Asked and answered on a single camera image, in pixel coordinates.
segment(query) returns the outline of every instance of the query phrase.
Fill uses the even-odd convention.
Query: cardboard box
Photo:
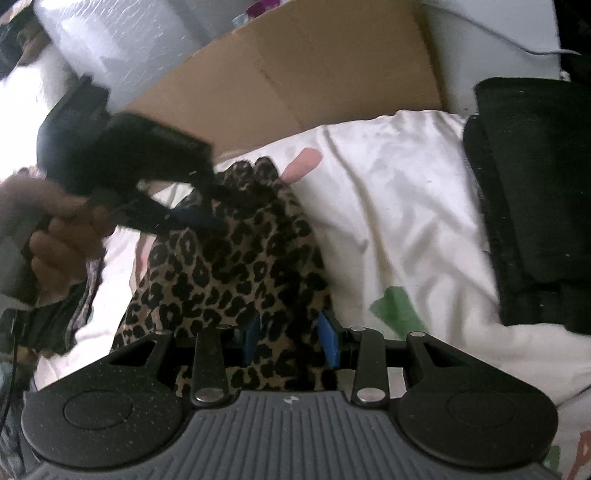
[[[441,99],[405,0],[292,0],[199,50],[128,109],[220,155]]]

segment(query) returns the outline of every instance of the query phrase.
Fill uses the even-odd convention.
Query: black device
[[[204,199],[244,204],[239,192],[216,182],[211,145],[135,113],[111,115],[108,98],[107,89],[84,76],[51,110],[37,135],[37,163],[46,177],[71,194],[89,197],[89,207],[105,205],[115,223],[145,233],[227,228],[205,207],[169,209],[137,188],[140,180],[183,182]],[[50,220],[44,211],[29,207],[0,225],[0,314],[36,306],[39,288],[30,267],[28,240]],[[3,345],[13,344],[14,315],[9,313],[0,324]],[[39,328],[32,328],[28,318],[19,315],[17,342],[42,349],[32,333]]]
[[[212,325],[193,343],[155,332],[27,394],[27,480],[558,478],[541,465],[551,400],[423,332],[384,340],[323,313],[329,365],[356,371],[350,397],[230,395],[225,367],[252,361],[259,325]],[[192,365],[190,398],[172,390],[180,365]],[[387,367],[404,369],[401,398]]]

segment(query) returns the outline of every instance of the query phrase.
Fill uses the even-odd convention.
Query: leopard print cloth
[[[148,270],[128,307],[113,348],[148,332],[172,330],[195,337],[208,325],[243,325],[255,312],[261,333],[253,364],[228,368],[230,390],[334,390],[317,333],[319,312],[330,307],[326,275],[310,225],[269,158],[246,161],[217,174],[239,189],[239,208],[193,192],[182,206],[210,206],[227,233],[192,229],[158,238]],[[177,377],[188,395],[190,368]]]

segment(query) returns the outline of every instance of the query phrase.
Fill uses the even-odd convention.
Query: green pattern
[[[388,287],[384,296],[373,302],[369,310],[402,340],[410,332],[427,331],[402,287]]]
[[[546,458],[544,459],[544,466],[560,475],[560,473],[558,472],[559,464],[560,464],[560,447],[558,445],[552,445],[552,447],[550,447],[550,451],[548,452],[548,455],[546,455]]]

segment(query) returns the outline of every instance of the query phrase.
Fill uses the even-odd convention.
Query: ribbed rubber surface
[[[28,480],[556,480],[540,465],[507,473],[456,471],[404,443],[387,415],[338,392],[243,392],[201,410],[168,450],[115,472],[44,464]]]

